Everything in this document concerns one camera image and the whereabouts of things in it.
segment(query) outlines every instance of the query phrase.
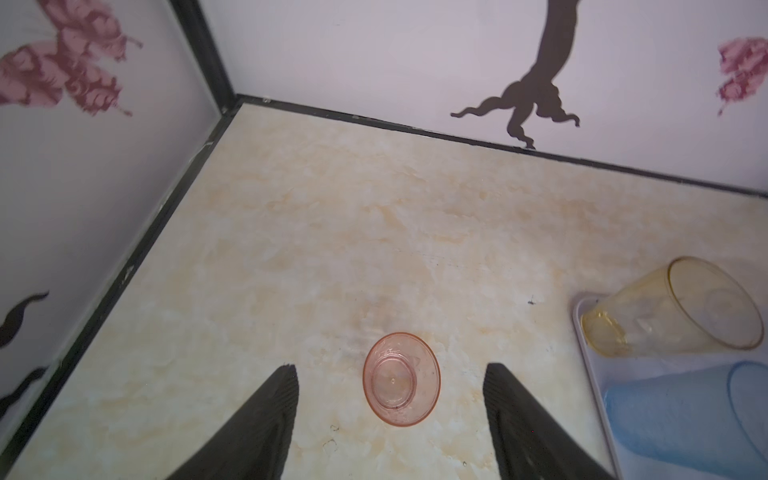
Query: black curvy decal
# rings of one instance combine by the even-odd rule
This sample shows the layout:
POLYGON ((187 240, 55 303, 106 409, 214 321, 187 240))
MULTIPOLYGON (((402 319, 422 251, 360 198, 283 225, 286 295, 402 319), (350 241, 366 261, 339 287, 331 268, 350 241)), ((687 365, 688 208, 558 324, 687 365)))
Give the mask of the black curvy decal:
POLYGON ((49 292, 30 295, 8 312, 8 315, 5 316, 4 323, 0 325, 0 348, 8 345, 11 340, 13 340, 13 337, 16 336, 16 333, 21 329, 22 323, 24 322, 24 309, 27 308, 27 305, 32 302, 43 300, 48 296, 48 293, 49 292))
POLYGON ((42 378, 45 370, 46 369, 43 367, 32 370, 29 375, 27 375, 27 377, 22 380, 18 387, 16 387, 16 390, 0 399, 0 419, 5 416, 5 413, 8 411, 8 409, 11 408, 11 405, 18 402, 18 400, 22 397, 22 395, 24 395, 24 392, 27 391, 32 382, 42 378))
POLYGON ((538 46, 538 57, 531 70, 519 81, 510 84, 501 97, 486 98, 480 106, 467 107, 451 116, 461 118, 473 114, 481 117, 489 111, 514 108, 507 133, 524 141, 525 147, 531 149, 534 149, 533 138, 525 135, 522 125, 531 116, 534 104, 537 105, 536 114, 539 117, 551 118, 556 123, 573 120, 578 127, 579 117, 565 113, 560 91, 552 84, 571 55, 578 3, 579 0, 548 0, 547 21, 538 46))

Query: beige marble surface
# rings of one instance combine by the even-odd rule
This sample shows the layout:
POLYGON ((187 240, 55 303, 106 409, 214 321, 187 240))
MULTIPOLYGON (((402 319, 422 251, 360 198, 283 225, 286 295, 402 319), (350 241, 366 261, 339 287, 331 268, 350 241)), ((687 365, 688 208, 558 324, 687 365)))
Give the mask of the beige marble surface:
POLYGON ((766 239, 764 200, 245 106, 10 479, 162 479, 286 362, 284 478, 498 478, 488 362, 610 465, 571 298, 681 254, 759 279, 766 239), (398 330, 442 370, 405 429, 360 379, 398 330))

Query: yellow plastic cup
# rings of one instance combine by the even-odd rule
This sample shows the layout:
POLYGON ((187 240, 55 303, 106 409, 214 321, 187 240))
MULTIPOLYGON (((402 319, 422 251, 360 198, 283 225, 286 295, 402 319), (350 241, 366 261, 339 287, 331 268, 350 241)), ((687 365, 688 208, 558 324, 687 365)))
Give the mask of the yellow plastic cup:
POLYGON ((584 338, 608 357, 751 350, 765 335, 760 311, 720 268, 672 260, 581 316, 584 338))

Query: white wall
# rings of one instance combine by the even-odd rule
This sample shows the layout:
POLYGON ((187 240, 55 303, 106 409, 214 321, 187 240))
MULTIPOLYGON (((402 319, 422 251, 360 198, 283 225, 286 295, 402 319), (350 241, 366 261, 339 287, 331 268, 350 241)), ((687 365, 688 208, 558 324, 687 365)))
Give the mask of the white wall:
MULTIPOLYGON (((166 2, 112 5, 144 47, 94 63, 117 76, 119 104, 133 117, 91 116, 66 93, 53 108, 0 105, 0 322, 18 301, 50 291, 0 349, 0 397, 34 368, 55 368, 219 117, 166 2)), ((0 31, 0 55, 56 35, 29 0, 2 3, 0 31)), ((0 448, 42 384, 0 422, 0 448)))
MULTIPOLYGON (((509 111, 450 112, 531 67, 545 0, 204 0, 235 90, 501 144, 509 111)), ((539 150, 768 190, 768 86, 717 116, 720 43, 768 38, 764 0, 582 0, 554 79, 581 127, 532 115, 539 150)))

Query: plastic cup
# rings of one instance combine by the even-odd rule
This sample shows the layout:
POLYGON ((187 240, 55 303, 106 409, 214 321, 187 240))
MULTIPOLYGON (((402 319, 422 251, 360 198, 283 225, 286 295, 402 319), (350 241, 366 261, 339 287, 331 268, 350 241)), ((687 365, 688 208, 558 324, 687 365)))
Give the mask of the plastic cup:
POLYGON ((768 478, 768 366, 754 362, 612 386, 614 437, 638 455, 728 478, 768 478))
POLYGON ((421 422, 440 395, 440 367, 419 337, 390 333, 371 348, 362 368, 362 389, 381 420, 406 427, 421 422))
POLYGON ((720 268, 680 257, 581 316, 589 346, 603 356, 754 349, 764 327, 749 294, 720 268))

